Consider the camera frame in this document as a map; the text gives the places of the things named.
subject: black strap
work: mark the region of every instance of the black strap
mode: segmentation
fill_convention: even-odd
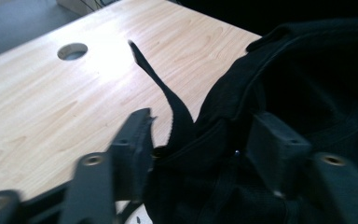
[[[135,212],[135,210],[138,209],[141,205],[142,203],[129,202],[123,211],[117,214],[117,224],[126,223],[127,219],[129,219],[132,213]]]
[[[146,73],[156,82],[156,84],[158,84],[171,106],[173,114],[172,130],[166,148],[169,151],[172,151],[172,149],[175,150],[184,147],[186,144],[195,139],[195,133],[193,129],[194,123],[190,112],[182,100],[158,77],[138,47],[131,41],[129,41],[129,44],[136,63],[138,63],[138,65],[146,71]]]

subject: black bag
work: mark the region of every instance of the black bag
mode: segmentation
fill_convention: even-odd
[[[132,47],[173,111],[170,140],[155,148],[145,194],[153,223],[324,223],[327,214],[313,202],[313,187],[308,198],[289,195],[300,188],[291,185],[293,179],[304,176],[280,172],[306,166],[303,159],[316,152],[347,158],[358,169],[358,19],[286,23],[255,41],[212,87],[195,123]],[[269,120],[280,126],[276,133],[263,126]],[[274,134],[296,139],[287,145]],[[286,155],[284,148],[298,141],[295,160],[274,163],[280,156],[269,149],[281,147]],[[267,175],[255,166],[250,147],[253,156],[269,156],[261,164]],[[287,197],[271,190],[268,174],[287,177],[272,183],[282,184],[277,188]]]

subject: wooden table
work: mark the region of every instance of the wooden table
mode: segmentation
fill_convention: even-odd
[[[151,107],[155,145],[172,112],[134,62],[132,40],[195,119],[208,90],[256,40],[237,27],[162,0],[124,0],[0,55],[0,189],[29,199],[70,179],[76,160],[104,151],[120,125]],[[67,44],[88,52],[58,58]]]

